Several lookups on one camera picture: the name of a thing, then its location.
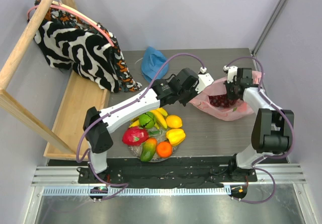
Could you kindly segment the pink plastic bag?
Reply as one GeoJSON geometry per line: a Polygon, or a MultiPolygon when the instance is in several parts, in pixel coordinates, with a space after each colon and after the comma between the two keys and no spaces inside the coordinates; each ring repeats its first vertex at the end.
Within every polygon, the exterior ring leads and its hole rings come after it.
{"type": "Polygon", "coordinates": [[[203,92],[192,99],[189,103],[198,108],[199,110],[212,115],[224,121],[234,121],[242,117],[254,114],[251,107],[242,100],[237,100],[235,104],[228,107],[213,106],[210,103],[209,96],[219,96],[226,94],[224,81],[227,77],[222,77],[215,80],[203,92]]]}

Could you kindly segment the fake red grapes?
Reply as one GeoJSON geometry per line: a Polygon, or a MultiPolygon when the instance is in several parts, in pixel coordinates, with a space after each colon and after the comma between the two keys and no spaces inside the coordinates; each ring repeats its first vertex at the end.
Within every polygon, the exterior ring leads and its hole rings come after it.
{"type": "Polygon", "coordinates": [[[209,102],[214,107],[228,108],[236,103],[236,100],[230,100],[227,94],[208,96],[209,102]]]}

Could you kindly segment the yellow fake banana bunch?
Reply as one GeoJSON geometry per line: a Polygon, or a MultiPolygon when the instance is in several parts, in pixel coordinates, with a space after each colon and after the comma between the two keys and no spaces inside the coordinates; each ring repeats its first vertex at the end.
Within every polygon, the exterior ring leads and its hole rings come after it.
{"type": "MultiPolygon", "coordinates": [[[[155,118],[156,118],[156,123],[154,125],[154,127],[156,129],[159,129],[160,127],[162,127],[163,129],[167,129],[168,128],[168,125],[166,123],[166,119],[165,117],[162,115],[162,113],[159,111],[159,109],[156,109],[156,110],[150,110],[148,112],[151,112],[155,115],[155,118]]],[[[133,120],[132,120],[132,123],[129,125],[129,128],[131,127],[135,127],[135,126],[140,126],[139,124],[139,116],[138,117],[135,117],[133,120]]]]}

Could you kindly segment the yellow fake lemon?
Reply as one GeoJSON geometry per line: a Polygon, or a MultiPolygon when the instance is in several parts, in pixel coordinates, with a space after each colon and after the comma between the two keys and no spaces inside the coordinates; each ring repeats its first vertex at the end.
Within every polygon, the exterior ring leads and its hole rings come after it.
{"type": "Polygon", "coordinates": [[[169,128],[177,129],[183,126],[182,119],[177,115],[168,115],[166,117],[166,123],[169,128]]]}

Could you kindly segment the yellow fake bell pepper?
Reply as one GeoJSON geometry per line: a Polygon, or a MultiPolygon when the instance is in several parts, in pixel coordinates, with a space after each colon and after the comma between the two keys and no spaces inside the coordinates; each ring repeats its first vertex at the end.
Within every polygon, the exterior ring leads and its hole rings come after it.
{"type": "Polygon", "coordinates": [[[166,132],[166,138],[172,146],[177,146],[186,138],[186,134],[183,129],[171,129],[166,132]]]}

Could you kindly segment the orange fake fruit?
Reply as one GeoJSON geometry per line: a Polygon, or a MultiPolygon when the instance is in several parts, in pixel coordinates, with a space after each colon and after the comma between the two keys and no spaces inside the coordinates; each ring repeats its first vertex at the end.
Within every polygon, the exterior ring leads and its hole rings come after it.
{"type": "Polygon", "coordinates": [[[172,145],[167,141],[160,142],[156,147],[156,153],[160,158],[170,157],[172,155],[172,151],[172,145]]]}

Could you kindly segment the red fake dragon fruit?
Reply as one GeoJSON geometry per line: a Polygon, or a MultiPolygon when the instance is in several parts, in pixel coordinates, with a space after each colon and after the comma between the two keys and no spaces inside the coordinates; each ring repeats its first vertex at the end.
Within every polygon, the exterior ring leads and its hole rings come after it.
{"type": "Polygon", "coordinates": [[[127,129],[122,137],[122,142],[129,146],[140,146],[151,137],[160,136],[161,130],[149,130],[140,126],[127,129]]]}

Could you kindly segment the green orange fake mango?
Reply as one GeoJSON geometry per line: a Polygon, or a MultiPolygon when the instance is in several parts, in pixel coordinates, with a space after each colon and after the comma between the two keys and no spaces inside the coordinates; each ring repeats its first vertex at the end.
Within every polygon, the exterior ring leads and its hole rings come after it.
{"type": "Polygon", "coordinates": [[[142,162],[149,162],[156,152],[157,140],[155,138],[149,138],[142,145],[142,151],[140,160],[142,162]]]}

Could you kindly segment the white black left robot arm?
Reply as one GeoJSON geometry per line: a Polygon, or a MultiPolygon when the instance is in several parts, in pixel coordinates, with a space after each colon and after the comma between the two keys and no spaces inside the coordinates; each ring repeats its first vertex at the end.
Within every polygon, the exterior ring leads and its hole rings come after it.
{"type": "Polygon", "coordinates": [[[152,80],[147,88],[113,107],[98,111],[95,107],[86,113],[84,134],[89,143],[90,178],[102,183],[107,177],[107,151],[113,146],[111,133],[120,126],[149,110],[178,101],[182,105],[199,95],[206,87],[205,72],[195,73],[189,68],[181,70],[170,80],[152,80]]]}

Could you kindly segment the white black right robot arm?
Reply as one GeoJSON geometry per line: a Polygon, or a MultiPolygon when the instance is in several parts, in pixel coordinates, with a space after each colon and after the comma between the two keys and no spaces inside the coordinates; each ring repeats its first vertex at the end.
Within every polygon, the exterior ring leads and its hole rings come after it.
{"type": "Polygon", "coordinates": [[[251,144],[228,162],[227,175],[242,181],[255,173],[256,164],[267,158],[284,158],[294,140],[294,113],[276,106],[259,84],[253,81],[250,68],[225,66],[224,82],[230,100],[242,100],[256,114],[251,144]]]}

